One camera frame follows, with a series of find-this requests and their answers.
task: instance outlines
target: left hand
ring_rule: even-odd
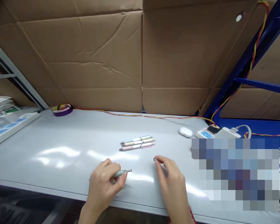
[[[119,164],[112,163],[110,159],[106,159],[92,172],[87,201],[80,214],[80,224],[95,223],[100,214],[110,206],[115,195],[124,188],[127,172],[120,176],[117,183],[112,184],[110,182],[111,177],[120,170]]]

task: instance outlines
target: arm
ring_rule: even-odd
[[[122,174],[116,184],[110,178],[121,170],[120,165],[112,163],[110,159],[101,162],[92,172],[89,190],[78,224],[95,224],[100,214],[109,207],[112,199],[120,192],[127,179],[127,173]]]
[[[186,183],[183,174],[173,160],[163,156],[155,157],[164,163],[168,171],[166,178],[161,164],[155,161],[161,192],[172,224],[194,224],[189,211]]]

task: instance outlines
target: green pen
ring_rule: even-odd
[[[122,174],[124,174],[125,171],[126,172],[131,172],[132,170],[120,170],[116,174],[114,174],[111,178],[115,178],[115,177],[121,176]]]

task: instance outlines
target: white tabletop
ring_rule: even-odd
[[[278,212],[226,212],[211,206],[200,190],[199,165],[191,157],[191,140],[178,133],[180,127],[195,133],[206,126],[197,118],[163,120],[81,110],[55,117],[46,110],[0,144],[0,185],[86,200],[91,172],[110,158],[122,169],[133,170],[111,205],[167,215],[153,161],[155,155],[162,155],[175,160],[184,174],[197,221],[280,223]],[[152,135],[155,145],[118,151],[121,141],[144,135]]]

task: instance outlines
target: purple tape roll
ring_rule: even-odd
[[[53,107],[51,110],[56,117],[68,115],[73,111],[72,106],[70,104],[61,104],[56,107]]]

